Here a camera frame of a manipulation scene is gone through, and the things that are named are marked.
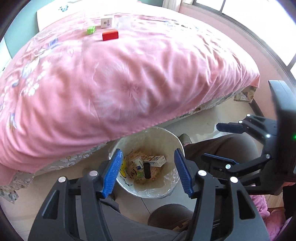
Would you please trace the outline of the green toy brick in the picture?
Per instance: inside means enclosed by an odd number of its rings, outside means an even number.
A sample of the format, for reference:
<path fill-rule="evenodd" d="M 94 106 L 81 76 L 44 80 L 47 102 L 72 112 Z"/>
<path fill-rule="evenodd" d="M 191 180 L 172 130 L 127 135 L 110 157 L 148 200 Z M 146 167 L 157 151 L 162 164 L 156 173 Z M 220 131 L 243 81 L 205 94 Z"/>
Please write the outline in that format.
<path fill-rule="evenodd" d="M 91 26 L 91 27 L 87 28 L 87 35 L 92 35 L 93 33 L 95 33 L 95 31 L 96 31 L 96 27 Z"/>

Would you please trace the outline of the white cardboard box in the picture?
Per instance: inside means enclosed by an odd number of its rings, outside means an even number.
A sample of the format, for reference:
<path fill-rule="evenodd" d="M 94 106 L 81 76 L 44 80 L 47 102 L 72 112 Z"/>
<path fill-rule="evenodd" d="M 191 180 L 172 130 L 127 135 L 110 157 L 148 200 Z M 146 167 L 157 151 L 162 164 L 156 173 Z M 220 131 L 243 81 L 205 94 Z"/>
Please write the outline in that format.
<path fill-rule="evenodd" d="M 102 18 L 101 19 L 101 28 L 111 28 L 112 27 L 112 18 Z"/>

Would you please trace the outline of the red block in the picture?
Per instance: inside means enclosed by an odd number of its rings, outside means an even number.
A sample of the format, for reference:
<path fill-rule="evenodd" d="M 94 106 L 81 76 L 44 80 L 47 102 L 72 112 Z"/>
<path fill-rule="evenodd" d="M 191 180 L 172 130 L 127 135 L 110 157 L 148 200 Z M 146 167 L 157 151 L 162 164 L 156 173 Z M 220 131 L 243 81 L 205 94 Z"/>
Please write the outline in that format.
<path fill-rule="evenodd" d="M 109 41 L 119 38 L 118 30 L 106 31 L 102 33 L 102 40 Z"/>

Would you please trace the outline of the cream bed headboard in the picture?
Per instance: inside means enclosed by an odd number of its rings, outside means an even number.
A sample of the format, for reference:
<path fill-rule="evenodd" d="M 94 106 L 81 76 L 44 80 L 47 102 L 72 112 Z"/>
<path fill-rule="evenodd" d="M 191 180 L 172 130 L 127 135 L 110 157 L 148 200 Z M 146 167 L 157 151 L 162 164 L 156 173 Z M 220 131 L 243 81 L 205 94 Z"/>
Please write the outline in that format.
<path fill-rule="evenodd" d="M 95 1 L 52 1 L 37 10 L 37 25 L 41 31 L 52 23 L 94 6 Z"/>

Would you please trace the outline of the small white box in bin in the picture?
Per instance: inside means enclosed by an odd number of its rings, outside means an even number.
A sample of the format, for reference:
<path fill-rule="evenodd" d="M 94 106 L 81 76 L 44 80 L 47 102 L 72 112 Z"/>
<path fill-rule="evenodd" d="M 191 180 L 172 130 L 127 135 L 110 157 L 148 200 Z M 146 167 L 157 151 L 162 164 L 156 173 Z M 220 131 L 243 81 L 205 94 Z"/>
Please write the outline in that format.
<path fill-rule="evenodd" d="M 152 167 L 161 168 L 167 161 L 164 156 L 148 156 L 144 158 L 144 162 L 149 162 Z"/>

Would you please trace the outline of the black cylinder in bin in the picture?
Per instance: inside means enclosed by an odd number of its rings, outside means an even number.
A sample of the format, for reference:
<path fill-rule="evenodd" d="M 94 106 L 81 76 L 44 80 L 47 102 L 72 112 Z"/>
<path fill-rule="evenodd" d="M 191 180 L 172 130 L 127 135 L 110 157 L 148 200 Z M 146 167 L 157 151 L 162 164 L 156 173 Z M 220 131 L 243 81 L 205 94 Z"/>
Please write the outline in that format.
<path fill-rule="evenodd" d="M 144 177 L 146 179 L 151 178 L 151 165 L 149 162 L 144 162 Z"/>

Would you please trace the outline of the white round trash bin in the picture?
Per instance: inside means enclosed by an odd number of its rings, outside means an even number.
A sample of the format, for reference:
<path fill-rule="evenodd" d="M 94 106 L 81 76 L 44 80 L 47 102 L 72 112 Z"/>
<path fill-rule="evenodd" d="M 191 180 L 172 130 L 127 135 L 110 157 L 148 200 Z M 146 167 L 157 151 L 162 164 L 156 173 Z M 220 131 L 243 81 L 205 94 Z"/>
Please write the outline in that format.
<path fill-rule="evenodd" d="M 180 180 L 174 162 L 177 149 L 184 153 L 180 140 L 164 128 L 153 127 L 117 140 L 109 157 L 119 149 L 123 161 L 116 178 L 128 193 L 147 199 L 165 198 Z"/>

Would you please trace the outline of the window frame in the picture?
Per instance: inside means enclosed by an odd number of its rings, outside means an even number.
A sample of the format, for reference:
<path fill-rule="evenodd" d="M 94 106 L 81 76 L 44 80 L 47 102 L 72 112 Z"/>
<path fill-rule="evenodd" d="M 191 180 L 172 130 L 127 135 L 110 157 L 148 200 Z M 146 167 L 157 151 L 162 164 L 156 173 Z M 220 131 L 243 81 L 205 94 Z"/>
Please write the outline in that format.
<path fill-rule="evenodd" d="M 295 80 L 295 21 L 278 1 L 183 1 L 234 23 L 267 48 Z"/>

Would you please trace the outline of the pink floral bed quilt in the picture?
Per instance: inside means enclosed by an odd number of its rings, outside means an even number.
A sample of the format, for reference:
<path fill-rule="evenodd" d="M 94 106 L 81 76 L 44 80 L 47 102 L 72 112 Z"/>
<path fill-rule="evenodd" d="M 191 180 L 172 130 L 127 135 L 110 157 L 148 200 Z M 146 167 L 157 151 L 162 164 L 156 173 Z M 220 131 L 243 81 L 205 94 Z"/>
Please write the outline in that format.
<path fill-rule="evenodd" d="M 53 162 L 259 86 L 252 57 L 186 16 L 119 14 L 119 37 L 68 16 L 39 32 L 1 76 L 1 185 Z"/>

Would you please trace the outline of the pink fuzzy garment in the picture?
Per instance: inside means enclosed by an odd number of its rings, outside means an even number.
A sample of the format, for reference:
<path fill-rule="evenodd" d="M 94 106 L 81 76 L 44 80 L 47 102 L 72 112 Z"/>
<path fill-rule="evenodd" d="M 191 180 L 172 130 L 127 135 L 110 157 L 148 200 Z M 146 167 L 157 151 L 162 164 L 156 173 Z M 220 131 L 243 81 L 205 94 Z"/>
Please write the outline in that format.
<path fill-rule="evenodd" d="M 264 195 L 251 195 L 250 198 L 265 223 L 270 240 L 276 240 L 295 215 L 295 183 L 283 184 L 284 207 L 268 208 Z"/>

